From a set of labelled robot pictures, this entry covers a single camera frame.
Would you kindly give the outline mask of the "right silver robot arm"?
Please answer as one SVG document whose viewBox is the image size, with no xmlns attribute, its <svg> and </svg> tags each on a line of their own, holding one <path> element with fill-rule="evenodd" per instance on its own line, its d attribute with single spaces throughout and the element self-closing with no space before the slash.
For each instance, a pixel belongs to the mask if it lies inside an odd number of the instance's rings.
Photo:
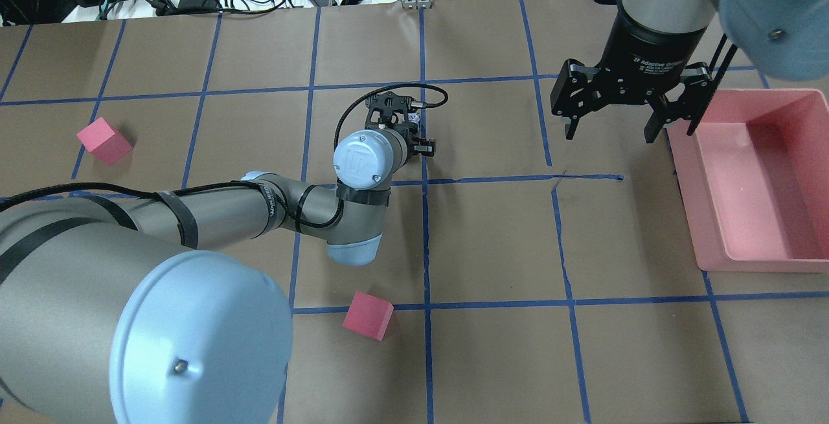
<svg viewBox="0 0 829 424">
<path fill-rule="evenodd" d="M 644 138 L 688 122 L 693 135 L 740 50 L 765 75 L 791 82 L 827 76 L 828 0 L 595 0 L 617 9 L 595 66 L 569 59 L 551 112 L 574 138 L 586 115 L 648 105 Z"/>
</svg>

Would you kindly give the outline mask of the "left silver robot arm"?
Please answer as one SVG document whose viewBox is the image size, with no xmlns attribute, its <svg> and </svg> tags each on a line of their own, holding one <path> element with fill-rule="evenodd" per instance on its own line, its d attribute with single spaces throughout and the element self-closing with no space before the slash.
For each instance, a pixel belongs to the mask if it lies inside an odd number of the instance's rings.
<svg viewBox="0 0 829 424">
<path fill-rule="evenodd" d="M 264 423 L 292 350 L 272 277 L 219 252 L 293 230 L 359 267 L 381 243 L 392 175 L 432 156 L 427 103 L 365 99 L 334 140 L 335 188 L 251 172 L 142 193 L 68 183 L 2 202 L 2 398 L 60 423 Z"/>
</svg>

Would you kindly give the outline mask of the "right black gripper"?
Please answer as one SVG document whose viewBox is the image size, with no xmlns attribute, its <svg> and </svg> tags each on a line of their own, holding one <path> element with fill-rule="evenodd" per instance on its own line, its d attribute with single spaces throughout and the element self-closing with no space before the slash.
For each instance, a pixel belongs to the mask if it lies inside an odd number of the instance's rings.
<svg viewBox="0 0 829 424">
<path fill-rule="evenodd" d="M 566 140 L 574 138 L 578 123 L 589 113 L 610 105 L 648 105 L 652 114 L 643 135 L 647 144 L 653 144 L 661 130 L 678 120 L 696 125 L 712 97 L 713 79 L 705 62 L 648 81 L 643 74 L 622 74 L 567 59 L 550 93 L 550 103 L 552 115 L 565 121 Z"/>
</svg>

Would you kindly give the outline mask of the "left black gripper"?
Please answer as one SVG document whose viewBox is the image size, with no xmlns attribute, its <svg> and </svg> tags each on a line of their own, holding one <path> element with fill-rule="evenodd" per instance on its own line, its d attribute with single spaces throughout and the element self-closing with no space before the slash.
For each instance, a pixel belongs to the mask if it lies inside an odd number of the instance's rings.
<svg viewBox="0 0 829 424">
<path fill-rule="evenodd" d="M 433 104 L 420 104 L 420 109 L 433 107 Z M 423 155 L 432 157 L 435 155 L 435 140 L 427 139 L 425 142 L 418 141 L 418 127 L 385 128 L 382 126 L 375 130 L 391 143 L 392 151 L 399 153 L 399 161 L 407 162 L 412 156 Z"/>
</svg>

